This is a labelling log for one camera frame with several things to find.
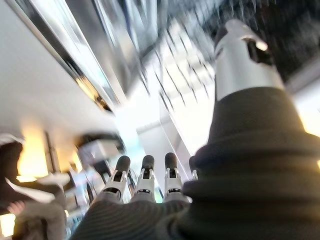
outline black fingertip pad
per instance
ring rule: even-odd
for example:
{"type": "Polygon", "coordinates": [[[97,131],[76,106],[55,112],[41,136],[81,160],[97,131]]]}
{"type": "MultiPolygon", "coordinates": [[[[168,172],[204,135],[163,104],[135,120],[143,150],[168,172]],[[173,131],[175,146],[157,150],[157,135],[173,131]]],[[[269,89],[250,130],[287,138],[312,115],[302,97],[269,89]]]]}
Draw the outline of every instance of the black fingertip pad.
{"type": "Polygon", "coordinates": [[[121,156],[118,162],[116,163],[115,170],[117,170],[118,172],[125,171],[128,173],[129,167],[130,167],[130,158],[128,156],[121,156]]]}
{"type": "Polygon", "coordinates": [[[155,159],[151,155],[146,155],[142,160],[142,167],[141,169],[154,169],[155,166],[155,159]]]}
{"type": "Polygon", "coordinates": [[[177,168],[177,156],[173,152],[168,152],[164,157],[165,169],[177,168]]]}

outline hand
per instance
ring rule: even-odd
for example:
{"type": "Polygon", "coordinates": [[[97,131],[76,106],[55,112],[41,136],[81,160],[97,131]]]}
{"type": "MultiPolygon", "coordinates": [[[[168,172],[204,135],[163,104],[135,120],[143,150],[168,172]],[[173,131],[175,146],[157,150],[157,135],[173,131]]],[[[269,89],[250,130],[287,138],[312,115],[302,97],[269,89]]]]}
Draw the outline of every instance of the hand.
{"type": "Polygon", "coordinates": [[[8,211],[15,216],[18,216],[22,213],[22,211],[25,209],[25,203],[23,201],[15,201],[10,203],[10,206],[7,208],[8,211]]]}

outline ceiling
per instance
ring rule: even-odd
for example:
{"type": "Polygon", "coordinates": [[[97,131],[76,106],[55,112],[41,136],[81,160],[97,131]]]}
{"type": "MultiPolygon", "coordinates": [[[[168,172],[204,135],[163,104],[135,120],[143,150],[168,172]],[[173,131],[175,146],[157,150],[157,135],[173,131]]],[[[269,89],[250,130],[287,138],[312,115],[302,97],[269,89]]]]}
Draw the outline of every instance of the ceiling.
{"type": "Polygon", "coordinates": [[[53,140],[88,132],[115,132],[112,113],[101,110],[58,64],[19,17],[0,1],[0,131],[30,125],[53,140]]]}

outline robotic finger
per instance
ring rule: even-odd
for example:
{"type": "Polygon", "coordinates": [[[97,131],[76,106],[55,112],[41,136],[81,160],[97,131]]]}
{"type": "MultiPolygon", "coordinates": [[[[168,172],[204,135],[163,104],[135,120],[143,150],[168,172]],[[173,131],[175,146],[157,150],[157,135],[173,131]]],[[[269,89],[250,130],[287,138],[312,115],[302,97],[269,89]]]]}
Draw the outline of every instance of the robotic finger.
{"type": "Polygon", "coordinates": [[[121,156],[116,163],[112,176],[108,179],[103,190],[92,203],[98,201],[111,201],[123,204],[123,196],[127,185],[129,167],[130,158],[125,155],[121,156]]]}

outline robotic hand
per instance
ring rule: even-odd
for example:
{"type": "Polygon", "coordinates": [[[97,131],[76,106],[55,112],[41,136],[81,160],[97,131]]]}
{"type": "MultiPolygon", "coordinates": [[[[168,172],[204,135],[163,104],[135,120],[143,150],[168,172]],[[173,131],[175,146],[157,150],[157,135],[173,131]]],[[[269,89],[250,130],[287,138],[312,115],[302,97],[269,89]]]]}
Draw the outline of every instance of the robotic hand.
{"type": "Polygon", "coordinates": [[[214,64],[212,125],[190,159],[193,180],[182,187],[168,153],[164,203],[155,203],[146,156],[131,202],[121,204],[124,156],[72,240],[320,239],[320,140],[305,132],[268,45],[230,20],[216,36],[214,64]]]}

